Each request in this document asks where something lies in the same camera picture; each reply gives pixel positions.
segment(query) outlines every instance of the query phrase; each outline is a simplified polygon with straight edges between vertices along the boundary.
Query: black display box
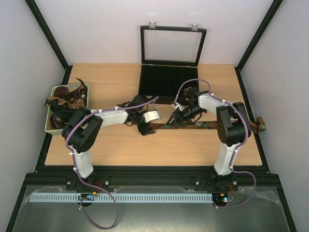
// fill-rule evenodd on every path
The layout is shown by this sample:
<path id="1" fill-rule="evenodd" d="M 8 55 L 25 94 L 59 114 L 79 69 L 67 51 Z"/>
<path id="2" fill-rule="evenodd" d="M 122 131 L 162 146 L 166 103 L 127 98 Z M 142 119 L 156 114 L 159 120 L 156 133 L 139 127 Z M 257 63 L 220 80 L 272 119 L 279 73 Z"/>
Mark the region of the black display box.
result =
<path id="1" fill-rule="evenodd" d="M 150 26 L 140 27 L 141 72 L 139 95 L 148 99 L 159 96 L 158 104 L 171 104 L 181 84 L 198 78 L 198 62 L 206 29 Z M 199 87 L 198 81 L 185 84 L 178 102 L 187 105 L 183 90 Z"/>

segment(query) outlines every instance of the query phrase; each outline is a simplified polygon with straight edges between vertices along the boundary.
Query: black metal frame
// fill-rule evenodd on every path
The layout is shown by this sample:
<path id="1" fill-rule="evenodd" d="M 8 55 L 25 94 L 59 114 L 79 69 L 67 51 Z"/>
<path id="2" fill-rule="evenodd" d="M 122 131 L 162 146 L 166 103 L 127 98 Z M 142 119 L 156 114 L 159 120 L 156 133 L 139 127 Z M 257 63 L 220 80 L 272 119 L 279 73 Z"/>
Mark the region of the black metal frame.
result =
<path id="1" fill-rule="evenodd" d="M 52 32 L 50 31 L 42 13 L 40 12 L 40 9 L 37 5 L 37 3 L 34 0 L 25 0 L 29 9 L 31 10 L 33 16 L 35 17 L 35 19 L 37 20 L 38 24 L 40 25 L 44 35 L 46 36 L 49 44 L 51 45 L 52 49 L 54 50 L 56 56 L 58 57 L 61 65 L 63 66 L 64 70 L 69 68 L 69 65 L 66 61 L 66 59 L 64 58 L 60 47 L 58 46 Z"/>
<path id="2" fill-rule="evenodd" d="M 236 70 L 240 72 L 242 68 L 245 66 L 247 60 L 249 59 L 251 53 L 255 49 L 257 43 L 260 41 L 262 35 L 264 34 L 267 26 L 271 22 L 272 18 L 275 16 L 277 10 L 279 9 L 283 0 L 274 0 L 267 11 L 263 21 L 261 22 L 259 28 L 257 29 L 256 33 L 254 34 L 248 48 L 246 49 L 245 53 L 243 54 L 242 58 L 240 59 L 239 64 L 236 67 Z"/>
<path id="3" fill-rule="evenodd" d="M 191 32 L 191 33 L 201 33 L 201 40 L 199 42 L 198 51 L 197 51 L 197 58 L 196 58 L 195 62 L 145 59 L 145 37 L 144 37 L 144 31 L 145 30 L 187 31 L 187 32 Z M 191 28 L 164 27 L 164 26 L 156 26 L 155 29 L 151 29 L 151 28 L 149 28 L 149 26 L 141 26 L 140 27 L 141 63 L 142 64 L 153 64 L 153 65 L 175 65 L 175 66 L 197 67 L 199 59 L 201 57 L 206 33 L 207 33 L 206 29 L 198 29 L 197 31 L 195 31 L 195 30 L 192 30 Z"/>
<path id="4" fill-rule="evenodd" d="M 36 17 L 41 29 L 43 30 L 46 38 L 50 42 L 54 52 L 56 53 L 59 61 L 66 70 L 62 84 L 67 84 L 70 78 L 70 73 L 72 66 L 69 66 L 65 61 L 54 37 L 52 36 L 40 10 L 33 0 L 25 0 L 29 5 L 31 11 Z M 240 74 L 243 66 L 248 60 L 250 54 L 257 45 L 262 34 L 266 30 L 268 24 L 270 23 L 272 17 L 276 13 L 280 4 L 283 0 L 274 0 L 270 9 L 268 10 L 265 18 L 263 19 L 260 27 L 255 33 L 251 43 L 249 44 L 246 52 L 244 53 L 238 66 L 235 68 L 239 86 L 245 101 L 245 105 L 248 111 L 249 119 L 254 120 L 254 115 L 248 100 L 245 86 Z M 287 204 L 282 185 L 277 174 L 271 174 L 267 164 L 267 160 L 264 154 L 263 146 L 258 134 L 255 134 L 256 144 L 258 146 L 262 166 L 236 166 L 234 167 L 237 171 L 247 170 L 252 172 L 257 179 L 258 186 L 275 186 L 277 188 L 280 201 L 283 205 L 284 213 L 290 227 L 290 231 L 295 232 L 295 224 L 293 222 L 292 215 Z M 51 142 L 52 136 L 50 134 L 45 135 L 45 139 L 40 151 L 37 165 L 35 167 L 34 173 L 29 173 L 26 175 L 25 181 L 22 185 L 21 191 L 19 193 L 18 199 L 16 201 L 11 219 L 9 221 L 7 232 L 13 231 L 14 224 L 18 215 L 19 207 L 25 195 L 27 186 L 63 186 L 65 185 L 65 179 L 68 175 L 74 174 L 72 166 L 45 166 L 45 159 L 47 156 L 48 148 Z M 210 166 L 192 167 L 192 166 L 172 166 L 172 167 L 132 167 L 132 166 L 95 166 L 95 173 L 104 178 L 108 178 L 110 186 L 181 186 L 184 188 L 191 188 L 196 190 L 203 190 L 203 185 L 196 186 L 195 181 L 207 178 L 212 170 Z M 239 186 L 250 186 L 252 185 L 252 178 L 246 175 L 235 175 L 235 179 Z"/>

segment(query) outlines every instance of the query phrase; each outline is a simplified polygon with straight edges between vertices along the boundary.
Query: metal clasp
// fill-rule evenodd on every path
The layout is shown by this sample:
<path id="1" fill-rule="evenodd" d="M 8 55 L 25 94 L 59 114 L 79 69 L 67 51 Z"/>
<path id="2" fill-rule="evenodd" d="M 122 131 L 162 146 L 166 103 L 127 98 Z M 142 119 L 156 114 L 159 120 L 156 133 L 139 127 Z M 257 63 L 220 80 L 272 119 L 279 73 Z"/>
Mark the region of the metal clasp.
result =
<path id="1" fill-rule="evenodd" d="M 149 23 L 149 29 L 155 29 L 155 22 Z"/>
<path id="2" fill-rule="evenodd" d="M 192 30 L 192 31 L 197 31 L 197 30 L 198 30 L 197 24 L 192 24 L 192 25 L 191 25 L 191 30 Z"/>

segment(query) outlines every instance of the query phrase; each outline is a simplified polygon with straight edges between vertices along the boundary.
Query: black connector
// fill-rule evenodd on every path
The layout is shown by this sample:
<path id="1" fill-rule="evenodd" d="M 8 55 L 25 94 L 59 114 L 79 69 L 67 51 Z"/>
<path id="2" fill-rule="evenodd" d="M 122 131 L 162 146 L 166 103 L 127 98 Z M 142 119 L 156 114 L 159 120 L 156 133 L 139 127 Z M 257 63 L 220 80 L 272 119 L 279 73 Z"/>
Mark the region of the black connector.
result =
<path id="1" fill-rule="evenodd" d="M 252 131 L 244 104 L 236 102 L 233 106 L 245 119 L 246 125 L 242 124 L 241 119 L 230 106 L 223 105 L 217 107 L 218 136 L 220 141 L 227 146 L 232 146 L 233 144 L 242 143 L 244 141 L 246 135 L 245 126 L 248 129 L 248 137 L 251 136 Z"/>
<path id="2" fill-rule="evenodd" d="M 91 111 L 86 108 L 80 108 L 72 116 L 62 131 L 62 137 L 66 140 L 73 128 Z M 75 133 L 70 137 L 69 144 L 73 145 L 77 153 L 86 152 L 89 150 L 96 140 L 98 132 L 101 128 L 103 119 L 99 116 L 90 117 L 85 123 L 85 129 L 79 127 Z"/>

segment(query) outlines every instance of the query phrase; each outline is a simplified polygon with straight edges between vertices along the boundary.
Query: white wall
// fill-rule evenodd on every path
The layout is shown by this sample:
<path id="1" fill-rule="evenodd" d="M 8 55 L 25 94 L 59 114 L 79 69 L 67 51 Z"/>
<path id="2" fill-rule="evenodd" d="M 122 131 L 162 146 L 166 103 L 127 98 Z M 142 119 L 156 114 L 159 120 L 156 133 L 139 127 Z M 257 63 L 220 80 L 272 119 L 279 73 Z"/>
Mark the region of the white wall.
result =
<path id="1" fill-rule="evenodd" d="M 44 139 L 44 109 L 64 70 L 24 0 L 0 1 L 0 231 Z"/>
<path id="2" fill-rule="evenodd" d="M 237 65 L 272 0 L 36 0 L 64 56 L 140 63 L 140 25 L 208 30 L 200 63 Z"/>
<path id="3" fill-rule="evenodd" d="M 283 1 L 242 71 L 297 231 L 309 229 L 309 1 Z"/>

